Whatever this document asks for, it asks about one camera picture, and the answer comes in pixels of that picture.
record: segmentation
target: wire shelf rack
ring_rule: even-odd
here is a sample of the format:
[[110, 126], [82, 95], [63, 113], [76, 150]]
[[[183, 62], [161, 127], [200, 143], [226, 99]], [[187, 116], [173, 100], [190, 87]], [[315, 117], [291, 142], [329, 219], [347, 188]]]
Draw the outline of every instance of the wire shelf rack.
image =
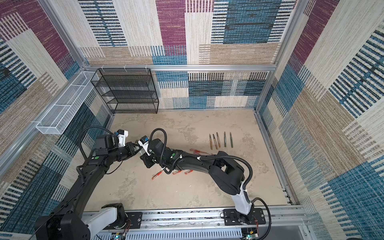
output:
[[159, 98], [150, 69], [99, 68], [95, 76], [91, 83], [112, 113], [157, 113]]
[[43, 116], [36, 128], [42, 134], [63, 134], [69, 123], [91, 92], [92, 80], [98, 75], [94, 72], [83, 71], [71, 83], [63, 95]]

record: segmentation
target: metal mounting plate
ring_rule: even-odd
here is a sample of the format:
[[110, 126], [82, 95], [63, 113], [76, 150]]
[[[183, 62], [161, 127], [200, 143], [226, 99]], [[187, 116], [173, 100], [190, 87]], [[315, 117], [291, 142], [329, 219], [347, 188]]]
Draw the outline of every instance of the metal mounting plate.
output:
[[[130, 229], [140, 229], [142, 222], [142, 212], [126, 212], [127, 218], [131, 220]], [[106, 226], [103, 230], [117, 230], [112, 226]]]
[[[223, 213], [224, 213], [224, 224], [226, 226], [243, 225], [243, 223], [238, 221], [238, 217], [236, 217], [237, 215], [239, 215], [236, 209], [224, 209]], [[260, 225], [263, 225], [266, 223], [265, 216], [262, 209], [252, 208], [251, 211], [249, 212], [249, 215], [251, 216], [251, 218], [254, 217], [257, 220], [257, 223]]]

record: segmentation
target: concrete floor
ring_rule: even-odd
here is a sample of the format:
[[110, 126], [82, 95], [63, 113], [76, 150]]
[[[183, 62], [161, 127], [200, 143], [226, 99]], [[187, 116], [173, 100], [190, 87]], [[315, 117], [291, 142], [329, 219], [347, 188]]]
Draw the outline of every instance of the concrete floor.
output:
[[[210, 149], [209, 134], [218, 132], [222, 144], [219, 150], [247, 160], [253, 168], [253, 178], [247, 185], [249, 198], [261, 197], [268, 205], [287, 204], [252, 110], [116, 114], [111, 130], [128, 130], [127, 142], [135, 142], [144, 135], [149, 137], [157, 127], [167, 132], [167, 147], [187, 152], [193, 148], [216, 154], [215, 146]], [[227, 147], [224, 147], [224, 131]], [[232, 132], [233, 148], [229, 132]], [[160, 131], [154, 138], [164, 139]], [[110, 171], [118, 164], [114, 163]], [[243, 167], [246, 178], [248, 169]], [[234, 206], [231, 196], [221, 191], [208, 174], [162, 173], [151, 180], [160, 170], [159, 165], [147, 169], [138, 155], [124, 161], [115, 173], [105, 175], [99, 182], [85, 210], [98, 211], [103, 205], [116, 202], [123, 203], [126, 210]]]

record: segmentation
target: patterned carpet wall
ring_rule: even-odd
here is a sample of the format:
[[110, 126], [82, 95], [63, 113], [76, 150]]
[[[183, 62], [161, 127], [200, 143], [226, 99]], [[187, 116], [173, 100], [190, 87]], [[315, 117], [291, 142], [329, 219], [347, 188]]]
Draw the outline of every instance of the patterned carpet wall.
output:
[[320, 240], [384, 239], [384, 3], [310, 0], [260, 114]]
[[52, 0], [91, 65], [271, 64], [295, 0]]
[[[78, 134], [106, 126], [109, 112], [92, 90], [62, 135], [38, 134], [0, 180], [0, 239], [28, 239], [39, 216], [49, 215], [78, 178], [84, 159]], [[88, 154], [103, 130], [90, 129], [82, 139]]]
[[37, 0], [0, 1], [0, 155], [78, 69]]
[[255, 107], [268, 72], [152, 72], [159, 109]]

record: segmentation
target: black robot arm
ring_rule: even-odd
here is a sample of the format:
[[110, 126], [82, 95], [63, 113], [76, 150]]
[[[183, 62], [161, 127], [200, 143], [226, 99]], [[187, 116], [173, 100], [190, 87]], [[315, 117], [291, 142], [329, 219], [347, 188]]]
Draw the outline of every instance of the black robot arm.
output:
[[[131, 142], [126, 143], [124, 147], [119, 147], [118, 143], [116, 134], [101, 135], [96, 138], [94, 156], [88, 157], [83, 165], [76, 168], [79, 177], [67, 195], [49, 216], [37, 219], [35, 223], [37, 239], [89, 240], [93, 237], [88, 229], [89, 226], [81, 220], [92, 192], [112, 163], [126, 160], [136, 155], [141, 149], [140, 146]], [[126, 216], [122, 205], [104, 207], [117, 209], [114, 225], [125, 224]]]
[[[174, 169], [208, 173], [220, 189], [232, 196], [235, 208], [239, 212], [235, 218], [246, 224], [253, 222], [253, 217], [250, 215], [253, 204], [249, 201], [245, 189], [253, 174], [248, 162], [236, 156], [229, 156], [222, 151], [217, 155], [201, 156], [170, 149], [166, 147], [166, 133], [163, 129], [161, 131], [165, 135], [164, 143], [159, 139], [152, 140], [144, 136], [138, 141], [138, 145], [132, 142], [124, 144], [128, 132], [123, 130], [97, 137], [93, 156], [88, 157], [83, 165], [76, 168], [79, 177], [63, 201], [49, 216], [37, 219], [35, 223], [37, 239], [89, 240], [104, 228], [100, 228], [101, 226], [123, 227], [127, 220], [122, 204], [104, 206], [104, 211], [99, 211], [98, 218], [93, 219], [93, 223], [99, 221], [99, 224], [93, 226], [92, 222], [82, 219], [82, 214], [96, 185], [112, 163], [136, 155], [141, 148], [145, 153], [140, 158], [147, 168], [160, 164], [168, 174]], [[237, 161], [244, 163], [249, 169], [247, 179], [244, 178], [244, 168]]]
[[[160, 164], [162, 147], [160, 139], [154, 139], [149, 143], [150, 155], [143, 154], [140, 157], [148, 168], [155, 163]], [[239, 194], [244, 181], [244, 168], [223, 151], [219, 151], [216, 155], [202, 156], [166, 147], [162, 166], [171, 171], [195, 170], [208, 173], [219, 188], [230, 195]]]

